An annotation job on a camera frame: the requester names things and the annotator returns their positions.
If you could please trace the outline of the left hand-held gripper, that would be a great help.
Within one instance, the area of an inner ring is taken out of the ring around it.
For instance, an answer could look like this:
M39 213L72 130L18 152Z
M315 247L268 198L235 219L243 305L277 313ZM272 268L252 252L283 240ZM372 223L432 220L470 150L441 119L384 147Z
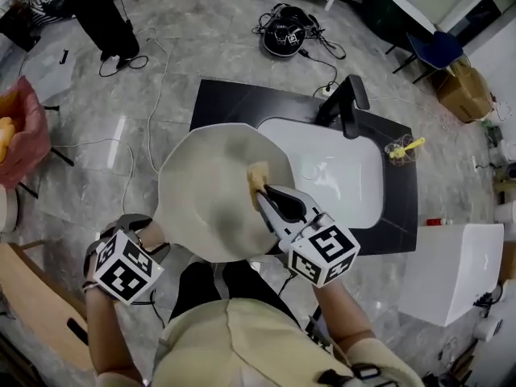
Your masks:
M160 227L144 214L123 214L88 246L84 275L126 305L152 287L170 251Z

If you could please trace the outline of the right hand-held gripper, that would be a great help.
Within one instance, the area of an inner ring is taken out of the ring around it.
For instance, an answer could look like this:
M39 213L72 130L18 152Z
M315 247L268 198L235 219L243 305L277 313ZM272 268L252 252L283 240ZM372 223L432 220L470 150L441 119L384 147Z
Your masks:
M306 193L282 185L266 185L265 191L256 193L259 212L280 240L290 271L322 288L350 269L360 244L349 229L327 213L318 214L317 204ZM306 223L308 210L317 215ZM290 234L287 223L300 221L306 224Z

